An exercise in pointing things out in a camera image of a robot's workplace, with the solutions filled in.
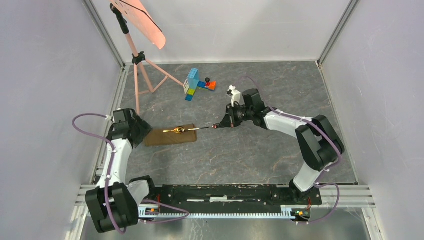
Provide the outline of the brown cloth napkin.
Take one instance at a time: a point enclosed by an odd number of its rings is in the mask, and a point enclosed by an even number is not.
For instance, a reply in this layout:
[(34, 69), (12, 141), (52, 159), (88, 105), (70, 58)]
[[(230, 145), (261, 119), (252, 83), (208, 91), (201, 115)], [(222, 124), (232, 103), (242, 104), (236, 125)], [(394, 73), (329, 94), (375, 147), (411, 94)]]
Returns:
[(182, 133), (172, 132), (176, 127), (154, 128), (143, 140), (146, 147), (194, 143), (197, 141), (197, 131)]

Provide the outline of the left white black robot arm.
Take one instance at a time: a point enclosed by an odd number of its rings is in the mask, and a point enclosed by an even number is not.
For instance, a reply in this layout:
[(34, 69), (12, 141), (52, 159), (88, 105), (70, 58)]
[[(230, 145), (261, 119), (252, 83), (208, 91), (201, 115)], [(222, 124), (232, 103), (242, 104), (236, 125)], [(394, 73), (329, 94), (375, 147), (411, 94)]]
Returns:
[(125, 233), (139, 221), (139, 204), (153, 203), (157, 198), (150, 176), (142, 176), (125, 184), (129, 157), (152, 131), (134, 109), (113, 112), (107, 142), (105, 168), (94, 189), (85, 194), (85, 202), (94, 227), (100, 234), (110, 231)]

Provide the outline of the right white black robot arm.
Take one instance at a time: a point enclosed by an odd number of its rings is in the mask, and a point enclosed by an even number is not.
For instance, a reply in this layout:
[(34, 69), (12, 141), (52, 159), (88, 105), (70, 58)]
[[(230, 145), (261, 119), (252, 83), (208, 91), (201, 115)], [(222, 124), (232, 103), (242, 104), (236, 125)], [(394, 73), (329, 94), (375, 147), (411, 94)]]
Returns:
[(256, 88), (239, 92), (230, 86), (227, 95), (231, 103), (225, 116), (213, 128), (236, 128), (245, 121), (257, 127), (276, 131), (297, 139), (304, 163), (299, 173), (289, 183), (289, 199), (302, 204), (318, 178), (334, 165), (345, 152), (345, 146), (334, 127), (324, 115), (300, 117), (265, 105)]

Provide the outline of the gold spoon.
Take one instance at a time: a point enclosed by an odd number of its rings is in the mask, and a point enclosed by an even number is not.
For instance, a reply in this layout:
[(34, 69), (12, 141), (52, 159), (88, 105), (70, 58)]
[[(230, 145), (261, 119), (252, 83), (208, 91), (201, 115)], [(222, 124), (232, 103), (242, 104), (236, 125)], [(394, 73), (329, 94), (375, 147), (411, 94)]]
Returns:
[(185, 128), (183, 126), (177, 126), (170, 130), (162, 130), (163, 133), (175, 133), (175, 134), (182, 134), (190, 131), (198, 131), (200, 128)]

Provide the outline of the black fork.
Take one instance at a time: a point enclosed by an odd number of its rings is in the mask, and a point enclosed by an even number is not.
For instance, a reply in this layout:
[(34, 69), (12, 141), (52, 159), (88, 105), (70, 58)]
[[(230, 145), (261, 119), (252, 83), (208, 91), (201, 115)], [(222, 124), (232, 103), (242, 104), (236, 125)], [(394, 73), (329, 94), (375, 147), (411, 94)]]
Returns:
[(205, 130), (205, 129), (217, 129), (218, 125), (214, 124), (211, 126), (205, 126), (205, 127), (195, 127), (195, 128), (190, 128), (190, 131), (199, 131), (199, 130)]

